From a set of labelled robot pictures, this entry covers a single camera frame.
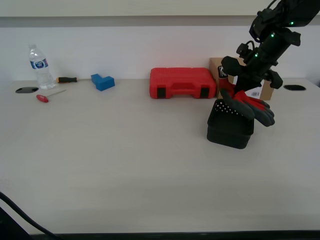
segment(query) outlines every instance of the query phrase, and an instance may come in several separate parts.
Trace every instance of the plastic bottle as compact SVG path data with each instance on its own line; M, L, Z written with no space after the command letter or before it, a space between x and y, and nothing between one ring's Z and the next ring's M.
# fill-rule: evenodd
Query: plastic bottle
M57 83L49 72L47 59L35 44L29 45L29 60L35 71L39 87L44 90L54 88Z

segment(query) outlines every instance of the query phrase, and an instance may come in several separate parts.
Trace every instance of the black robotic arm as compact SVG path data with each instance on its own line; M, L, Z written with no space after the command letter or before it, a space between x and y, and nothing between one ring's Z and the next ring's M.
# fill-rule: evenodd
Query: black robotic arm
M222 60L224 72L238 76L235 94L260 87L262 80L271 81L272 88L280 88L283 81L279 74L270 68L278 64L277 60L290 45L301 44L301 34L292 32L288 27L304 27L320 11L320 0L281 0L274 9L270 9L276 1L259 11L251 25L249 32L253 39L260 43L259 47L249 41L242 43L236 51L246 66L241 66L237 59L230 56Z

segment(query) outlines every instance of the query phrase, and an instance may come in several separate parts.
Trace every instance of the red screwdriver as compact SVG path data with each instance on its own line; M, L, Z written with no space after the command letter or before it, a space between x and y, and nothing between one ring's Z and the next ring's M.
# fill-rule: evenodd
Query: red screwdriver
M52 95L55 95L55 94L62 93L62 92L64 92L64 91L66 91L66 90L67 90L67 89L62 90L62 91L58 91L58 92L55 92L55 93L50 94L50 95L48 95L48 96L43 96L43 95L38 94L38 95L36 96L36 98L37 98L39 101L41 101L41 102L47 103L47 102L49 102L48 97L50 97L50 96L52 96Z

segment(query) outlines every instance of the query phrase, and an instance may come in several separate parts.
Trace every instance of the glove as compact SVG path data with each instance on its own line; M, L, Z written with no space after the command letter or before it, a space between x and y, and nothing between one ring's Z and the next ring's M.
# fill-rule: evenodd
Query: glove
M220 79L219 86L224 102L246 119L257 119L266 127L275 124L275 114L266 102L247 96L243 90L235 94L236 85L231 84L227 78Z

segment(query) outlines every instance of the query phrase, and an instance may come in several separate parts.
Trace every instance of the white wall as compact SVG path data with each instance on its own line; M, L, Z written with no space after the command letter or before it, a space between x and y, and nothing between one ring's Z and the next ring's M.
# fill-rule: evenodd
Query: white wall
M240 16L254 15L270 2L271 0L1 0L0 17Z
M118 79L146 79L154 67L207 67L210 57L236 56L240 43L251 39L249 26L224 24L6 25L0 27L0 81L35 78L28 62L28 43L36 43L47 55L53 77L89 78L98 73ZM301 46L291 46L274 69L283 78L307 77L316 81L320 79L320 26L309 25L296 31L302 33Z

